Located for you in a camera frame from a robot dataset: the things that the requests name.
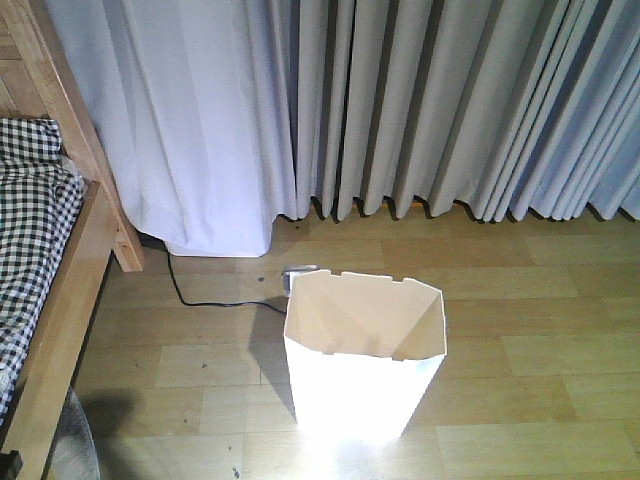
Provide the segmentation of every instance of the sheer curtain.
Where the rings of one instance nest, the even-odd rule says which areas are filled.
[[[257,256],[311,197],[640,217],[635,0],[47,0],[125,210]]]
[[[178,255],[265,253],[296,216],[286,5],[47,3],[133,225]]]

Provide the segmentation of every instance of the black and white checkered fabric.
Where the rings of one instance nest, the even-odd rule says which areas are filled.
[[[53,120],[0,119],[0,423],[82,205]]]

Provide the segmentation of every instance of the electrical outlet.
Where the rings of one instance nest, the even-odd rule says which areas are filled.
[[[291,289],[293,287],[293,280],[303,273],[314,272],[320,270],[318,265],[286,265],[282,269],[282,283],[284,287],[284,296],[289,298],[291,296]]]

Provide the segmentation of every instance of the wooden floor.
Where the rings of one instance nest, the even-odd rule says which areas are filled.
[[[283,317],[178,303],[164,254],[110,268],[76,389],[103,478],[640,479],[640,225],[276,222],[259,259],[176,259],[193,301],[271,299],[283,265],[413,277],[444,291],[449,355],[405,434],[303,438]]]

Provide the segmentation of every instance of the black cable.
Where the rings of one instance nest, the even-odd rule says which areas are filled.
[[[167,253],[167,265],[169,266],[169,274],[171,275],[171,281],[173,282],[173,286],[176,289],[176,293],[178,294],[180,303],[182,303],[183,305],[187,307],[242,307],[243,305],[260,305],[262,307],[270,308],[274,312],[278,312],[282,315],[287,314],[285,310],[280,310],[279,308],[267,302],[248,301],[248,302],[224,303],[224,302],[188,302],[186,301],[182,296],[182,292],[180,291],[180,287],[178,286],[178,282],[176,281],[176,276],[173,273],[173,265],[171,265],[171,254],[168,251],[166,251],[166,253]]]

